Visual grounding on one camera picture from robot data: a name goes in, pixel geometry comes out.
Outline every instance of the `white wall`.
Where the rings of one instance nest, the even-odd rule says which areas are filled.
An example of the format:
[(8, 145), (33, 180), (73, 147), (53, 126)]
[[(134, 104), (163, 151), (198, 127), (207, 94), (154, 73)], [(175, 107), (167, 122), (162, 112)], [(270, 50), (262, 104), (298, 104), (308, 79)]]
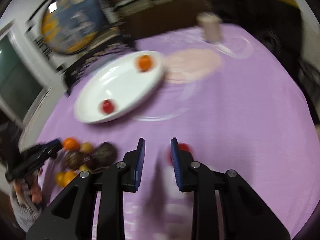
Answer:
[[(53, 87), (54, 85), (63, 87), (61, 75), (56, 74), (50, 69), (49, 64), (40, 54), (39, 50), (25, 35), (27, 30), (26, 21), (43, 1), (44, 0), (12, 0), (0, 19), (0, 29), (14, 20), (14, 24), (16, 25), (15, 35), (17, 42), (25, 50), (24, 54), (26, 54), (26, 56), (28, 56), (33, 62), (34, 68), (38, 70), (36, 75), (40, 77), (42, 83), (45, 83), (49, 87)], [(32, 31), (35, 32), (36, 36), (40, 33), (39, 22), (44, 10), (45, 7), (43, 7), (42, 10), (34, 17), (34, 23), (36, 26), (32, 29)], [(66, 63), (66, 65), (69, 67), (77, 59), (78, 56), (54, 56), (57, 66), (62, 63)]]

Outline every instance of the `table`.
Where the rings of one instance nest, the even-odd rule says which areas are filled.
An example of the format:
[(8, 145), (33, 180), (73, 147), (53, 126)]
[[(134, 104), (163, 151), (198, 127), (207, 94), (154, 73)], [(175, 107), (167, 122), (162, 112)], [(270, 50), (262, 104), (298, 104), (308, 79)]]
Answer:
[[(235, 169), (294, 237), (320, 199), (320, 145), (306, 100), (276, 58), (244, 29), (223, 25), (224, 41), (202, 40), (199, 27), (138, 41), (140, 50), (167, 55), (169, 75), (138, 109), (104, 124), (75, 120), (73, 105), (90, 79), (62, 97), (38, 142), (76, 137), (110, 141), (118, 161), (140, 137), (146, 154), (139, 191), (124, 193), (126, 239), (189, 239), (192, 196), (181, 193), (168, 163), (170, 140), (188, 143), (211, 169)], [(39, 177), (46, 204), (61, 191), (49, 160)]]

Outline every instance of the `cherry tomato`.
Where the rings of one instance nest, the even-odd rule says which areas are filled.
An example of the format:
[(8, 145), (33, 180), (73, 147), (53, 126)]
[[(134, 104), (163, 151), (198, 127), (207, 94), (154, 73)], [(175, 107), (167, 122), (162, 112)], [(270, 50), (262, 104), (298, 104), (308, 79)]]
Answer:
[(71, 150), (78, 150), (80, 147), (80, 144), (78, 141), (72, 137), (66, 138), (63, 142), (62, 145), (65, 150), (71, 151)]
[(65, 172), (58, 172), (55, 176), (55, 181), (60, 187), (64, 187), (63, 176), (66, 174)]
[(61, 179), (61, 185), (66, 187), (76, 176), (77, 174), (73, 171), (67, 171), (64, 173), (63, 178)]
[(138, 58), (138, 67), (141, 71), (147, 71), (152, 67), (152, 60), (149, 55), (143, 55)]
[(104, 100), (102, 102), (102, 111), (105, 114), (111, 114), (115, 110), (115, 107), (111, 100)]
[[(190, 150), (190, 147), (189, 147), (188, 144), (186, 144), (186, 143), (179, 143), (178, 145), (179, 145), (179, 149), (180, 149), (180, 150), (191, 153), (191, 150)], [(168, 156), (169, 156), (169, 164), (172, 165), (171, 149), (170, 149), (169, 152), (168, 152)]]

